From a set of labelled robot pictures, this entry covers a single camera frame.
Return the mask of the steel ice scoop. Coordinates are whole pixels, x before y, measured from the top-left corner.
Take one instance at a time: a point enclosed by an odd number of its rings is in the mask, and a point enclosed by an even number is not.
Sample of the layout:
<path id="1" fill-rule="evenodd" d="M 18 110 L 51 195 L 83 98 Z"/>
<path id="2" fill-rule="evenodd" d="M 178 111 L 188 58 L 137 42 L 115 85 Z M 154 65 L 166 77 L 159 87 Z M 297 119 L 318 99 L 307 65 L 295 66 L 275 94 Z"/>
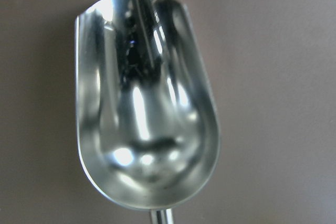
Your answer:
<path id="1" fill-rule="evenodd" d="M 99 0 L 75 21 L 76 131 L 93 187 L 152 223 L 209 181 L 220 150 L 216 106 L 187 7 Z"/>

